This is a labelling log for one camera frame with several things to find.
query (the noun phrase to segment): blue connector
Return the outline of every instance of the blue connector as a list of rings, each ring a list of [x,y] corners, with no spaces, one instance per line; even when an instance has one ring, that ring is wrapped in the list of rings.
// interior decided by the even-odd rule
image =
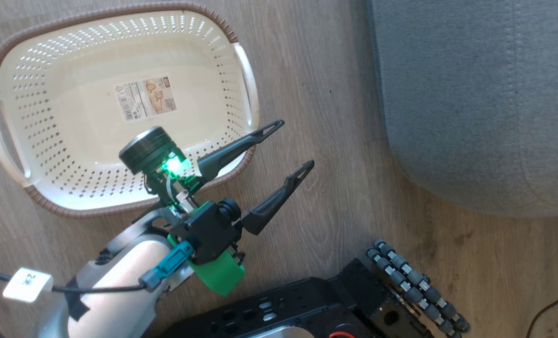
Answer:
[[[194,252],[193,246],[187,240],[183,240],[155,268],[143,274],[139,282],[145,284],[145,289],[149,292],[154,291],[163,279],[174,274]]]

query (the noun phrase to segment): red wire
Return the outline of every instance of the red wire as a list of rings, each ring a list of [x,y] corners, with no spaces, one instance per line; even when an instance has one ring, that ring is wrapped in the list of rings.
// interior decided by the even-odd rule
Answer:
[[[345,331],[335,331],[329,335],[329,338],[356,338],[353,334]]]

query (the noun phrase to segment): white plastic basket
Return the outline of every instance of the white plastic basket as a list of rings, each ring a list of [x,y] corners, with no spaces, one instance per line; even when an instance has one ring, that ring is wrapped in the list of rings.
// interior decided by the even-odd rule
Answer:
[[[153,99],[142,98],[135,83]],[[159,114],[127,121],[144,111],[127,114],[127,100]],[[259,121],[252,69],[234,32],[205,7],[178,3],[88,13],[12,37],[0,47],[0,114],[23,167],[0,130],[8,174],[40,205],[75,217],[154,203],[142,176],[118,159],[146,129],[163,126],[197,172],[198,157]],[[252,155],[215,182],[237,175]]]

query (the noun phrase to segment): white tag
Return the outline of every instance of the white tag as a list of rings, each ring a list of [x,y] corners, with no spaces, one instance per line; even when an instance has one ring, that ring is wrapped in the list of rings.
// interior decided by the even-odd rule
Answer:
[[[114,87],[125,122],[152,118],[176,111],[168,77],[152,77]]]
[[[41,290],[51,291],[54,278],[50,274],[21,268],[4,290],[4,297],[23,302],[34,302]]]

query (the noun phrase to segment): green light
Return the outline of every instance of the green light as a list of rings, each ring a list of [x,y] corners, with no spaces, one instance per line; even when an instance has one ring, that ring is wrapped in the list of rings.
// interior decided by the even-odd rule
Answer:
[[[161,166],[161,169],[174,176],[179,176],[189,167],[191,167],[191,162],[189,162],[189,160],[185,159],[183,160],[183,162],[181,162],[178,156],[174,156],[173,158],[170,158],[168,161],[166,161]]]

